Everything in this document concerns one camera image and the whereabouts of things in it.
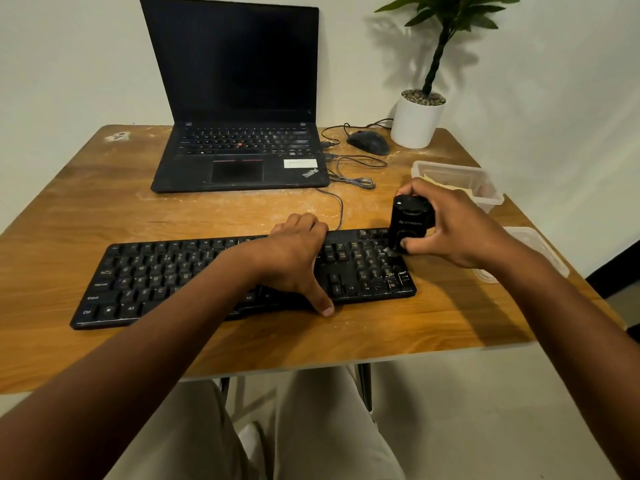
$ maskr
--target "hand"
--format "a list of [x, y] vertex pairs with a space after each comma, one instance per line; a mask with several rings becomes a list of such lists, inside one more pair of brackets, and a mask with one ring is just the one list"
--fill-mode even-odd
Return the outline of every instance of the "hand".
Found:
[[511, 251], [528, 249], [461, 190], [444, 189], [414, 178], [398, 190], [397, 195], [401, 194], [425, 197], [436, 211], [433, 234], [402, 240], [401, 245], [409, 254], [430, 254], [460, 267], [490, 271], [501, 260], [508, 260]]
[[328, 231], [327, 224], [313, 214], [292, 214], [266, 239], [248, 243], [256, 247], [261, 284], [304, 295], [325, 317], [333, 315], [335, 308], [316, 281], [314, 265]]

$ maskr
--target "pants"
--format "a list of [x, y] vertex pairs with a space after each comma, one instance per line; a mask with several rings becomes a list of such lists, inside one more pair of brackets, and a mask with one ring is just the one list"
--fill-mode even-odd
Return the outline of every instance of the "pants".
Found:
[[[276, 480], [403, 480], [345, 367], [299, 371], [276, 396]], [[254, 480], [212, 381], [178, 385], [108, 480]]]

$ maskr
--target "forearm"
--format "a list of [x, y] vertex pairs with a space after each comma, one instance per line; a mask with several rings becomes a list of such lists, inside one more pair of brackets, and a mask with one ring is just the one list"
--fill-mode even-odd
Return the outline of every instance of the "forearm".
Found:
[[257, 282], [241, 246], [0, 420], [5, 478], [101, 478]]
[[623, 478], [640, 471], [640, 347], [538, 253], [492, 270]]

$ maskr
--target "person's left arm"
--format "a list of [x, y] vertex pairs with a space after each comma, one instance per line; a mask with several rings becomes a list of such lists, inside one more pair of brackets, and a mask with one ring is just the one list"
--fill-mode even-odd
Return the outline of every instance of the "person's left arm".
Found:
[[258, 284], [333, 304], [313, 265], [328, 227], [293, 214], [265, 239], [224, 251], [137, 323], [37, 389], [0, 419], [3, 478], [100, 479], [180, 380], [220, 323]]

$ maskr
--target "white sticker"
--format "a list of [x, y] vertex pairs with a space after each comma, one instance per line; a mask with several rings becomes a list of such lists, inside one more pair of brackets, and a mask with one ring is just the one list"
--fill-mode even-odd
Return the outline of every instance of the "white sticker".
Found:
[[318, 162], [315, 159], [284, 160], [284, 168], [318, 168]]

